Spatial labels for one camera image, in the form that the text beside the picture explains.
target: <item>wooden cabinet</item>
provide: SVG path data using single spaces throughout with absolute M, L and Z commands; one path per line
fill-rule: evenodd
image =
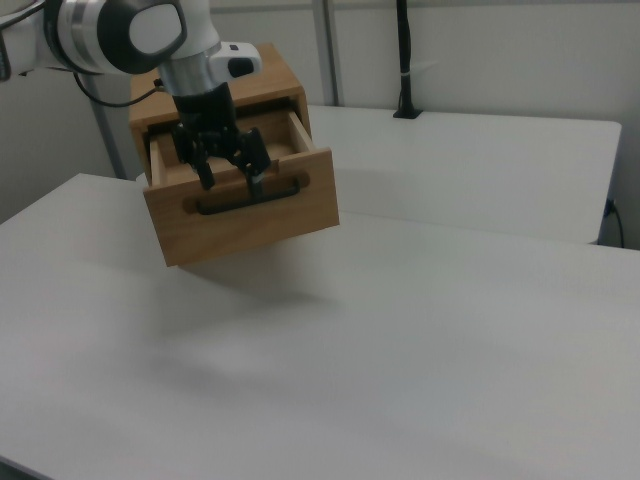
M 330 149 L 317 149 L 304 88 L 272 45 L 258 47 L 264 69 L 230 84 L 238 126 L 258 128 L 272 165 L 265 195 L 277 200 L 222 213 L 249 198 L 244 175 L 224 159 L 209 164 L 216 186 L 205 191 L 178 161 L 170 129 L 179 118 L 171 96 L 131 107 L 130 126 L 149 187 L 145 199 L 168 266 L 198 262 L 339 224 Z M 132 97 L 153 88 L 156 72 L 135 77 Z

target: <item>white table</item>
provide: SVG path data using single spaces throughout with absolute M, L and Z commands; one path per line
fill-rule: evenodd
M 640 475 L 640 253 L 343 214 L 167 269 L 140 186 L 0 226 L 0 455 L 56 480 Z
M 549 118 L 310 107 L 331 147 L 340 208 L 425 223 L 591 243 L 620 125 Z

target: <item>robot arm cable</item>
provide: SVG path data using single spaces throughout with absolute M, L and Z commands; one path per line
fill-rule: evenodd
M 144 95 L 136 98 L 135 100 L 131 100 L 130 102 L 109 103 L 109 102 L 105 102 L 103 100 L 100 100 L 99 98 L 94 97 L 93 94 L 89 90 L 87 90 L 87 88 L 83 85 L 82 80 L 80 80 L 80 75 L 78 75 L 77 73 L 74 73 L 73 74 L 73 78 L 75 78 L 76 83 L 78 84 L 78 87 L 80 88 L 80 90 L 82 90 L 82 93 L 84 93 L 89 98 L 89 100 L 91 100 L 94 103 L 97 103 L 98 105 L 101 105 L 103 107 L 108 107 L 108 108 L 126 108 L 126 107 L 130 107 L 131 105 L 135 105 L 136 103 L 140 103 L 143 100 L 146 100 L 147 98 L 149 98 L 154 93 L 160 91 L 160 85 L 156 85 L 155 88 L 152 88 L 151 90 L 149 90 Z

